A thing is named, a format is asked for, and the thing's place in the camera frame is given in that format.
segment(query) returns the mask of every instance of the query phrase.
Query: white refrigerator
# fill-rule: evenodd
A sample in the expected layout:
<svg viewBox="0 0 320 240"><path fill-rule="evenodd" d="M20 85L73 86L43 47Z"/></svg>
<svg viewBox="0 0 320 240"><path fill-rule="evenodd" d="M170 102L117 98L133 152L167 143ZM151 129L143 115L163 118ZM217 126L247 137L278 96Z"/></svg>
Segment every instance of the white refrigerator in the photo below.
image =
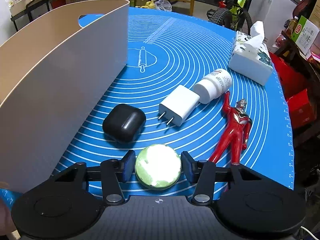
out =
<svg viewBox="0 0 320 240"><path fill-rule="evenodd" d="M264 25L265 40L268 50L275 52L272 47L276 38L284 29L284 23L292 19L292 11L300 0L252 0L249 14L252 22L262 21Z"/></svg>

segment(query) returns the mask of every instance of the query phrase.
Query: tissue pack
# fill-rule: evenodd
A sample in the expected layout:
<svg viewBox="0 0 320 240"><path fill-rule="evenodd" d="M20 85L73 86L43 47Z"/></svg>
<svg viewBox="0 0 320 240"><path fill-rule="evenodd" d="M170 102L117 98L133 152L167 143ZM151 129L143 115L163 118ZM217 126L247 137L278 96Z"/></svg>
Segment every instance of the tissue pack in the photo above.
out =
<svg viewBox="0 0 320 240"><path fill-rule="evenodd" d="M229 68L264 86L273 71L271 58L264 43L258 48L246 46L250 39L251 36L236 32Z"/></svg>

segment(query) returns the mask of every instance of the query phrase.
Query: white charger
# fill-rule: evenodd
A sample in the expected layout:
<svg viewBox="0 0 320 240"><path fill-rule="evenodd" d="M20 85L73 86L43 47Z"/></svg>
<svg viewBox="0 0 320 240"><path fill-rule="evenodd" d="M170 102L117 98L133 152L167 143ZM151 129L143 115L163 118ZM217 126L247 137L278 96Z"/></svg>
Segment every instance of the white charger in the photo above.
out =
<svg viewBox="0 0 320 240"><path fill-rule="evenodd" d="M178 85L160 104L159 114L160 117L164 117L176 126L182 125L186 118L196 108L199 102L200 96L190 89Z"/></svg>

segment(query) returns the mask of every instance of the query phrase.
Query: green round object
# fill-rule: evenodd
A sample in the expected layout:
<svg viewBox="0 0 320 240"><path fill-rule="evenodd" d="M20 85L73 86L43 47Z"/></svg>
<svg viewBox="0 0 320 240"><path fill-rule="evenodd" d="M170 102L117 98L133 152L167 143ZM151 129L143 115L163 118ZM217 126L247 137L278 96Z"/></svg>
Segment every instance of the green round object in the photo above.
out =
<svg viewBox="0 0 320 240"><path fill-rule="evenodd" d="M174 149L162 144L153 144L141 150L135 172L145 187L163 190L174 185L180 177L181 160Z"/></svg>

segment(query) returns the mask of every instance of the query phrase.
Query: red action figure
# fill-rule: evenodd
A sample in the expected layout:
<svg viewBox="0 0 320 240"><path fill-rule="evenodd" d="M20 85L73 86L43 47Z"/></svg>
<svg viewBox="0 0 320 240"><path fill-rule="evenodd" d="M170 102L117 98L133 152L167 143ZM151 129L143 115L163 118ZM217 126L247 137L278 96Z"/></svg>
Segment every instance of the red action figure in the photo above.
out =
<svg viewBox="0 0 320 240"><path fill-rule="evenodd" d="M231 143L231 164L239 165L241 151L247 148L252 120L245 112L247 105L245 99L238 101L236 107L231 107L229 96L230 91L227 91L222 106L223 112L227 115L228 124L209 161L217 163Z"/></svg>

